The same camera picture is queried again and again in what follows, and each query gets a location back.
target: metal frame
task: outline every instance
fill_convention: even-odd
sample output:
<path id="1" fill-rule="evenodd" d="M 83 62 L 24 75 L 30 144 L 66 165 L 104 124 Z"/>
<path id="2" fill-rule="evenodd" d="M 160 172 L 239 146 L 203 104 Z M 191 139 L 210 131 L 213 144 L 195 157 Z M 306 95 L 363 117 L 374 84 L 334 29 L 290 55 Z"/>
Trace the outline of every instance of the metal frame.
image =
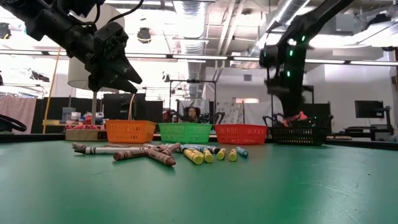
<path id="1" fill-rule="evenodd" d="M 216 113 L 217 109 L 217 81 L 206 81 L 206 80 L 170 80 L 169 85 L 169 109 L 172 107 L 172 83 L 173 82 L 186 82 L 186 83 L 212 83 L 214 84 L 214 106 L 213 106 L 213 114 Z"/>

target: lamp shade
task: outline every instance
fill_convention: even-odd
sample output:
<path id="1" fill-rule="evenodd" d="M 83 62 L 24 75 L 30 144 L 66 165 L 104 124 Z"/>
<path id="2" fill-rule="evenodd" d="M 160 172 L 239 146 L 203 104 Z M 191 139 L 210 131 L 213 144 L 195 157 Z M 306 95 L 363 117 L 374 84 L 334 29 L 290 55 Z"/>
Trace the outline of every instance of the lamp shade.
<path id="1" fill-rule="evenodd" d="M 91 12 L 88 14 L 86 19 L 82 19 L 79 17 L 80 20 L 86 21 L 94 21 L 96 16 L 97 10 L 94 7 Z M 101 17 L 99 18 L 98 22 L 96 23 L 97 29 L 105 26 L 105 24 L 114 16 L 120 15 L 120 12 L 116 10 L 114 7 L 109 6 L 107 4 L 103 4 L 101 6 Z M 116 20 L 124 28 L 124 18 L 120 18 Z M 85 70 L 84 63 L 80 62 L 77 58 L 73 57 L 69 59 L 69 71 L 68 71 L 68 85 L 79 88 L 82 90 L 89 90 L 88 88 L 88 76 L 90 75 L 89 72 Z M 100 91 L 116 91 L 112 88 L 102 88 Z"/>

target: table surface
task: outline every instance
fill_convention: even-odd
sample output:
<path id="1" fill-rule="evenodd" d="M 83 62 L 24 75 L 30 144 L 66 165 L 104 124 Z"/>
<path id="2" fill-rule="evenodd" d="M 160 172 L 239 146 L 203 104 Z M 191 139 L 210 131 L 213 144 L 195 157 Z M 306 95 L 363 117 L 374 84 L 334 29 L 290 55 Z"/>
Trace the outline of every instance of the table surface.
<path id="1" fill-rule="evenodd" d="M 395 151 L 272 144 L 245 148 L 249 158 L 236 162 L 197 166 L 176 153 L 177 165 L 166 167 L 148 157 L 114 162 L 111 155 L 79 155 L 64 141 L 0 144 L 1 223 L 346 224 L 398 219 Z"/>

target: computer monitor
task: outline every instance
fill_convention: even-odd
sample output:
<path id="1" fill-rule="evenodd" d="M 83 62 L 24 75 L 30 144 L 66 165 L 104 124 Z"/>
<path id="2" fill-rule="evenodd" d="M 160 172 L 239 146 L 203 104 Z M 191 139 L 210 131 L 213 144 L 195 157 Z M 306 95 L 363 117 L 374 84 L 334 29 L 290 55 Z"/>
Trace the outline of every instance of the computer monitor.
<path id="1" fill-rule="evenodd" d="M 357 118 L 384 118 L 384 112 L 377 111 L 383 108 L 383 101 L 355 101 L 355 115 Z"/>

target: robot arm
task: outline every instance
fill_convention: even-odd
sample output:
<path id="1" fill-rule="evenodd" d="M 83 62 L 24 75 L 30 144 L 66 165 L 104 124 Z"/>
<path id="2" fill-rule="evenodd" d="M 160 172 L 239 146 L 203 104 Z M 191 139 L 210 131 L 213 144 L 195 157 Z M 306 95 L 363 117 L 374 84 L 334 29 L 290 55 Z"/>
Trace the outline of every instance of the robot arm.
<path id="1" fill-rule="evenodd" d="M 82 22 L 69 15 L 73 11 L 87 16 L 95 5 L 99 9 L 103 3 L 104 0 L 0 0 L 1 7 L 25 22 L 29 36 L 40 41 L 46 35 L 70 58 L 83 62 L 91 73 L 91 90 L 108 87 L 136 93 L 129 81 L 140 84 L 142 79 L 126 58 L 124 48 L 129 37 L 123 28 L 110 21 L 97 30 L 94 22 Z"/>
<path id="2" fill-rule="evenodd" d="M 296 16 L 276 45 L 264 46 L 260 66 L 267 68 L 267 91 L 276 95 L 286 118 L 299 114 L 303 103 L 303 75 L 305 57 L 310 41 L 322 27 L 354 0 L 326 0 L 316 9 Z M 269 70 L 275 68 L 270 78 Z"/>

